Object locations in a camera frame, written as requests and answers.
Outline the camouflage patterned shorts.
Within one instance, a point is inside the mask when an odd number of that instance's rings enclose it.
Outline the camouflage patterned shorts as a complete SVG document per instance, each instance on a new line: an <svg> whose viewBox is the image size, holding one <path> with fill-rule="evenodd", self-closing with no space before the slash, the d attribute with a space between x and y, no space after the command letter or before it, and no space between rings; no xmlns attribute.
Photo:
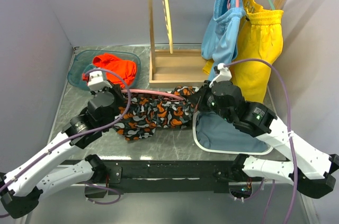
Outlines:
<svg viewBox="0 0 339 224"><path fill-rule="evenodd" d="M191 125L195 112L195 106L186 98L197 91L197 87L179 86L169 92L183 100L163 94L132 93L128 112L113 129L125 140L132 141L153 136L157 128L186 128Z"/></svg>

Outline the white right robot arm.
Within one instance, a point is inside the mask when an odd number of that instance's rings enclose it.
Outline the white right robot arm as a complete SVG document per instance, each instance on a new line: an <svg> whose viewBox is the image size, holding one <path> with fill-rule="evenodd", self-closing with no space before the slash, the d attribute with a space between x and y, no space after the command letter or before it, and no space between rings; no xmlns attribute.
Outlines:
<svg viewBox="0 0 339 224"><path fill-rule="evenodd" d="M338 155L316 149L297 134L288 132L277 115L258 102L246 101L239 87L230 81L204 84L189 101L198 111L212 111L235 129L276 149L287 160L278 162L239 154L233 164L217 177L232 182L262 177L295 185L297 191L319 199L333 191L338 170Z"/></svg>

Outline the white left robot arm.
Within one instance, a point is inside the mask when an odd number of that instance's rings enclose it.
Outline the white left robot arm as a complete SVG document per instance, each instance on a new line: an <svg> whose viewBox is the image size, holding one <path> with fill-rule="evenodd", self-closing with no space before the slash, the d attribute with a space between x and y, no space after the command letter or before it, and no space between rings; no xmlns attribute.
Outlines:
<svg viewBox="0 0 339 224"><path fill-rule="evenodd" d="M123 117L131 94L122 95L119 85L101 86L80 114L36 155L18 168L1 174L1 204L8 216L18 219L33 211L39 202L76 183L97 183L107 176L98 155L88 155L77 164L54 169L77 151L102 137Z"/></svg>

